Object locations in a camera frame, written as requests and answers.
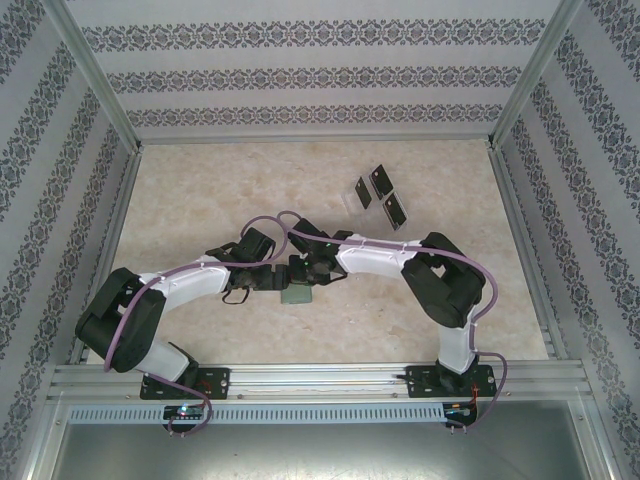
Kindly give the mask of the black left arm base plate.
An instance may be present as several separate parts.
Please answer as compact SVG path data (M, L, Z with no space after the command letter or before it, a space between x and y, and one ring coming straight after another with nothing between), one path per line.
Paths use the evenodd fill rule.
M225 400L230 384L228 368L199 367L187 370L176 383L204 394L210 400ZM144 376L140 388L142 400L197 400L198 396Z

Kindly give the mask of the aluminium mounting rail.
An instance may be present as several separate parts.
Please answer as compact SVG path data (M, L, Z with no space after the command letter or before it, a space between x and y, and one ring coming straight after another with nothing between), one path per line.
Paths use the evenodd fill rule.
M222 384L227 401L236 403L347 403L407 400L399 376L402 363L230 365ZM143 375L106 373L98 365L59 366L46 399L68 404L120 404L139 399ZM508 366L500 398L576 400L593 395L579 361L515 361Z

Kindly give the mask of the green card holder wallet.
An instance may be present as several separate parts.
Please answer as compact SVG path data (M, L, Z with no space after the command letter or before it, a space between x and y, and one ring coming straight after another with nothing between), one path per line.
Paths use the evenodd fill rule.
M313 301L312 287L309 285L290 284L280 292L283 305L309 304Z

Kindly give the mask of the aluminium side rail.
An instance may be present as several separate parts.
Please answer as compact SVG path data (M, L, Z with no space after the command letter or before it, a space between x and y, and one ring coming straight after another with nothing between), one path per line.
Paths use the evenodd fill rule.
M79 356L75 325L113 264L141 153L137 149L115 157L82 196L70 238L71 262L66 268L71 283L62 292L64 309L57 316L58 336L51 350L54 364Z
M562 340L551 297L545 287L542 271L539 268L535 251L528 235L525 217L520 208L506 164L501 153L494 147L488 146L487 153L505 208L532 305L543 334L547 353L552 359L569 360L571 355Z

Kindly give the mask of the clear acrylic card stand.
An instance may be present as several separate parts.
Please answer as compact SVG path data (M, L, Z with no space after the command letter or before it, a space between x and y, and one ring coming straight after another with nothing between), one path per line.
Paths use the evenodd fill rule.
M374 192L373 186L371 185L371 182L369 180L369 174L376 168L374 167L373 169L371 169L370 171L368 171L367 173L364 173L360 176L363 176L368 182L369 182L369 187L370 187L370 192L372 195L372 203L370 205L370 207L367 210L363 210L361 207L361 204L354 192L354 186L356 181L358 180L358 178L360 176L358 176L355 180L353 180L351 182L351 184L347 187L347 189L343 192L342 194L342 199L343 199L343 203L345 205L345 208L349 214L349 216L351 218L353 218L354 223L357 225L358 228L358 232L364 236L368 236L368 237L374 237L374 238L392 238L393 236L396 235L397 232L399 232L401 229L403 229L407 224L408 224L408 220L409 220L409 215L408 212L403 204L402 198L399 195L399 192L395 186L395 184L392 182L387 170L387 174L391 180L391 182L393 183L394 189L392 191L392 193L396 193L403 206L404 209L408 215L408 220L406 222L406 224L399 229L398 231L394 231L391 228L391 225L387 219L387 216L385 215L384 211L383 211L383 201L390 195L384 197L383 199L379 200Z

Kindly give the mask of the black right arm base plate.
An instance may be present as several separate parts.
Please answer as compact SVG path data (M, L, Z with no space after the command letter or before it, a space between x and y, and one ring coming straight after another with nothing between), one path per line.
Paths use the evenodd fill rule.
M489 365L472 364L455 373L440 364L410 365L398 376L407 385L410 398L492 397L497 392L493 369Z

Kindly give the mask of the grey metal sheet panel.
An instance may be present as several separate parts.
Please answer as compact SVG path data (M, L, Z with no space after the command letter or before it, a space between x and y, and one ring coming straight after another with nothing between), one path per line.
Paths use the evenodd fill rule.
M35 480L613 480L565 418L468 434L434 424L68 425Z

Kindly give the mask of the black VIP card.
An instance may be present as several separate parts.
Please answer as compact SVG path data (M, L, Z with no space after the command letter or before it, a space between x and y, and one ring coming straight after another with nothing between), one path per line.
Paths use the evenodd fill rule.
M382 164L378 165L369 174L369 180L379 200L391 194L394 189L393 183Z
M363 210L367 210L373 199L370 192L369 182L363 177L360 176L355 183L354 192L361 204Z
M383 211L394 231L401 229L408 220L408 215L396 193L391 193L383 201Z

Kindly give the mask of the aluminium frame post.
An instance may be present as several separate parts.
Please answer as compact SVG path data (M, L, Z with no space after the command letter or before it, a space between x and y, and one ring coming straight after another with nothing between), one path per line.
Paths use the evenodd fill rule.
M138 151L141 140L135 133L125 109L117 98L81 28L76 23L66 0L40 1L128 151Z
M559 0L495 127L488 136L487 146L490 150L496 150L504 142L583 1Z

